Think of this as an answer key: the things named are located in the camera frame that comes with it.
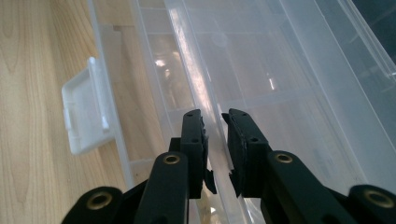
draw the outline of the wooden surface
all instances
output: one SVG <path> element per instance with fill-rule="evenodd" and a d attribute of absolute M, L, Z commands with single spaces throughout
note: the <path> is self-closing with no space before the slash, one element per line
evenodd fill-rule
<path fill-rule="evenodd" d="M 70 153 L 62 85 L 96 56 L 85 0 L 0 0 L 0 223 L 60 223 L 98 186 L 125 189 L 115 143 Z"/>

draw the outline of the screw hole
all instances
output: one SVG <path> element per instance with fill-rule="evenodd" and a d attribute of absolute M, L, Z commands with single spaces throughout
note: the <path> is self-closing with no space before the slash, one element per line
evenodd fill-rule
<path fill-rule="evenodd" d="M 166 164 L 176 164 L 180 161 L 180 157 L 176 155 L 170 155 L 163 158 L 163 162 Z"/>
<path fill-rule="evenodd" d="M 87 201 L 87 207 L 91 210 L 98 210 L 106 207 L 113 200 L 113 196 L 105 191 L 94 193 Z"/>
<path fill-rule="evenodd" d="M 286 154 L 277 154 L 276 155 L 276 160 L 279 162 L 283 163 L 290 163 L 293 161 L 293 158 L 291 156 L 288 156 Z"/>
<path fill-rule="evenodd" d="M 370 202 L 383 208 L 394 207 L 394 201 L 382 192 L 367 189 L 364 191 L 364 197 Z"/>

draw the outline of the black plastic part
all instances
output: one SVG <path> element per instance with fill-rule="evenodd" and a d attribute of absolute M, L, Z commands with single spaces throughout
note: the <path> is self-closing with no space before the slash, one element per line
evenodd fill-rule
<path fill-rule="evenodd" d="M 123 194 L 122 204 L 113 223 L 133 223 L 147 180 Z"/>
<path fill-rule="evenodd" d="M 274 190 L 270 188 L 269 185 L 265 185 L 264 193 L 262 195 L 262 201 L 260 208 L 262 210 L 262 215 L 265 219 L 266 224 L 280 224 L 280 223 L 290 223 L 288 216 L 283 210 L 282 204 L 280 204 L 279 199 L 276 197 Z"/>
<path fill-rule="evenodd" d="M 222 114 L 228 124 L 228 149 L 233 161 L 230 175 L 236 196 L 260 198 L 264 188 L 265 156 L 272 149 L 251 116 L 240 110 L 230 109 Z"/>
<path fill-rule="evenodd" d="M 346 204 L 359 223 L 396 223 L 396 196 L 387 190 L 370 185 L 355 186 Z"/>
<path fill-rule="evenodd" d="M 205 181 L 206 187 L 217 193 L 213 171 L 206 170 L 208 155 L 208 138 L 205 135 L 205 125 L 201 110 L 196 109 L 183 117 L 183 127 L 180 139 L 180 152 L 189 158 L 190 198 L 200 199 Z"/>
<path fill-rule="evenodd" d="M 290 223 L 356 223 L 298 157 L 274 151 L 267 159 L 270 184 Z"/>
<path fill-rule="evenodd" d="M 183 153 L 166 152 L 157 157 L 134 223 L 187 223 L 188 169 L 188 159 Z"/>
<path fill-rule="evenodd" d="M 111 187 L 92 189 L 78 199 L 62 223 L 113 223 L 121 203 L 122 192 L 119 189 Z"/>
<path fill-rule="evenodd" d="M 169 144 L 169 151 L 180 152 L 180 141 L 181 138 L 171 138 L 171 143 Z"/>

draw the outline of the clear plastic box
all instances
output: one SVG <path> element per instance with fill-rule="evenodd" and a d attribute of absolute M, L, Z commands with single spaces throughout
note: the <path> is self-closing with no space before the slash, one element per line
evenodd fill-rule
<path fill-rule="evenodd" d="M 260 200 L 235 198 L 228 177 L 220 114 L 237 108 L 323 185 L 396 192 L 396 67 L 350 0 L 89 6 L 99 58 L 64 85 L 66 127 L 76 154 L 116 139 L 129 188 L 200 108 L 219 194 L 191 203 L 191 223 L 263 222 Z"/>

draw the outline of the white plastic latch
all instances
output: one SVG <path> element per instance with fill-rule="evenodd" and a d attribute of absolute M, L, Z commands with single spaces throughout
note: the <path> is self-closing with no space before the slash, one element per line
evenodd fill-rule
<path fill-rule="evenodd" d="M 73 154 L 90 151 L 114 139 L 108 112 L 108 79 L 101 61 L 88 66 L 64 84 L 64 123 Z"/>

